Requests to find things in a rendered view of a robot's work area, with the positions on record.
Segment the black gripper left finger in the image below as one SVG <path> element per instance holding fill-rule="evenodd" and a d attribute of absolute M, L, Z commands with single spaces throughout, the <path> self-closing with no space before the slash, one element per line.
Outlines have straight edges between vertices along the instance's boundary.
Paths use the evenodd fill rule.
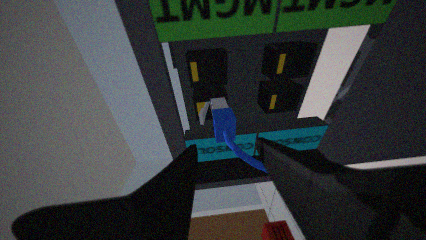
<path fill-rule="evenodd" d="M 188 240 L 197 172 L 191 144 L 128 195 L 34 209 L 11 231 L 17 240 Z"/>

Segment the blue cable plug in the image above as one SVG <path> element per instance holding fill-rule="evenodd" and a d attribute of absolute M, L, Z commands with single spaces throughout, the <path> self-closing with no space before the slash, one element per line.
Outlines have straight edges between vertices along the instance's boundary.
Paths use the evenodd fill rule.
<path fill-rule="evenodd" d="M 202 102 L 202 108 L 199 112 L 200 125 L 204 125 L 209 104 L 213 117 L 213 128 L 216 143 L 226 142 L 226 144 L 239 158 L 251 166 L 267 173 L 261 161 L 256 160 L 246 152 L 242 151 L 234 142 L 236 137 L 236 117 L 232 108 L 228 107 L 225 97 L 211 98 L 209 102 Z"/>

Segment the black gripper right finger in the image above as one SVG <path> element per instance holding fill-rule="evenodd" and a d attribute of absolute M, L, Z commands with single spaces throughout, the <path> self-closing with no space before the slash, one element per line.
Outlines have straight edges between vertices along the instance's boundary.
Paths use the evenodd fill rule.
<path fill-rule="evenodd" d="M 426 196 L 426 163 L 359 169 L 263 137 L 256 149 L 306 240 L 376 240 L 396 201 Z"/>

